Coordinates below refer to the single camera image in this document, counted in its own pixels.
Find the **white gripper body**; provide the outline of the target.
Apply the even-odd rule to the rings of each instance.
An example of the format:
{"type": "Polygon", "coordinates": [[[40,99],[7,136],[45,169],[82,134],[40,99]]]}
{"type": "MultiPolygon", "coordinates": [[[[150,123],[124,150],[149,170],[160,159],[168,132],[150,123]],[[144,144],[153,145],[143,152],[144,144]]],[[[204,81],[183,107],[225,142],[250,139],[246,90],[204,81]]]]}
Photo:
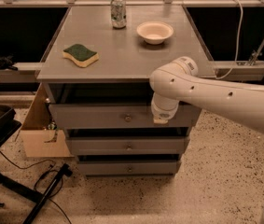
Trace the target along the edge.
{"type": "Polygon", "coordinates": [[[178,106],[179,102],[177,100],[166,98],[154,93],[151,101],[151,111],[154,120],[172,119],[178,109],[178,106]]]}

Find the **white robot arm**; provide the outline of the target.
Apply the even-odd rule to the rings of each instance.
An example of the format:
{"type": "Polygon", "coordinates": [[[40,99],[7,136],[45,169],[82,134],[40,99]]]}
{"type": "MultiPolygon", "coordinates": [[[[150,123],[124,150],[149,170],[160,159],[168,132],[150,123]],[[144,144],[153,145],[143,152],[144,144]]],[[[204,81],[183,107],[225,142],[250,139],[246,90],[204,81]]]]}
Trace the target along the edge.
{"type": "Polygon", "coordinates": [[[156,124],[167,123],[185,102],[264,134],[264,85],[200,78],[189,57],[155,69],[149,84],[156,124]]]}

